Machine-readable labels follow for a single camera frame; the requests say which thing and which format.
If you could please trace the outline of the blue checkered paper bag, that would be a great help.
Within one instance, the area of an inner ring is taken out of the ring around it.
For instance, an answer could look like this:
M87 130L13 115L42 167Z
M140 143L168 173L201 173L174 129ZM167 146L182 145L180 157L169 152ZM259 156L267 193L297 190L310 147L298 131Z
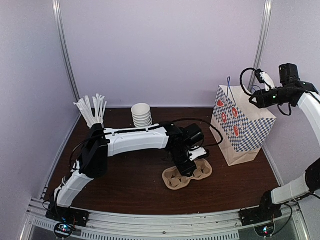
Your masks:
M266 138L270 134L277 117L268 109L259 109L249 102L240 86L227 85L217 88L213 106L211 132L218 141L223 141L219 148L228 166L235 166L254 161Z

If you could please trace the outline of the paper cups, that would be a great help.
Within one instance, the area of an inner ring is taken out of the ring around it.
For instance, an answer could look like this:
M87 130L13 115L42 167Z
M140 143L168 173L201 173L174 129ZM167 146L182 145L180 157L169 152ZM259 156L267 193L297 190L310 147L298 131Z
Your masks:
M137 103L131 108L133 124L137 128L148 127L153 123L151 108L146 103Z

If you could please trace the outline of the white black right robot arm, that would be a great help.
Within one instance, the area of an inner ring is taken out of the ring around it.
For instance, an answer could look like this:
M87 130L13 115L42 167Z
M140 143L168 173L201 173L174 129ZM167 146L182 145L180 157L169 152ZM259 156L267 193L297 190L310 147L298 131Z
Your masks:
M280 86L261 69L253 70L261 90L249 101L260 109L275 107L283 112L265 144L267 156L280 186L263 194L256 210L259 220L266 221L282 205L302 200L320 189L320 94L316 87L300 79L292 63L279 66Z

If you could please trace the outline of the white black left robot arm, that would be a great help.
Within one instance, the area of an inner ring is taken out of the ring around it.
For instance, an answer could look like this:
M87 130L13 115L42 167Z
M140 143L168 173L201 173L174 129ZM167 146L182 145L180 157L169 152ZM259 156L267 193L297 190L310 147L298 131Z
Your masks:
M70 173L50 195L52 213L61 222L72 218L69 208L84 187L108 170L108 158L122 153L159 149L167 151L182 176L190 177L196 170L196 159L205 158L207 150L197 143L204 141L201 128L193 123L188 127L173 122L161 122L138 128L103 128L92 126L90 136L77 147L76 160L70 161Z

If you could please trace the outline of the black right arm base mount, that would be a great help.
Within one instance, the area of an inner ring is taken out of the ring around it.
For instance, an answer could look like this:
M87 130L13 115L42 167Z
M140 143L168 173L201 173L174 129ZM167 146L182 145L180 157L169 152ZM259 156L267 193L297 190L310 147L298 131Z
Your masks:
M239 211L239 218L242 226L256 225L272 221L282 216L281 205L256 206L253 208L242 208Z

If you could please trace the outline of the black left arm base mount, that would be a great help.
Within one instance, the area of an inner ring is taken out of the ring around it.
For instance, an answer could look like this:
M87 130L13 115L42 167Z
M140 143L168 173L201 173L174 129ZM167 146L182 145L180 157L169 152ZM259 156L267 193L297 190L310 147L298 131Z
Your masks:
M86 227L90 213L86 210L65 208L50 203L46 212L46 218L70 224L72 226Z

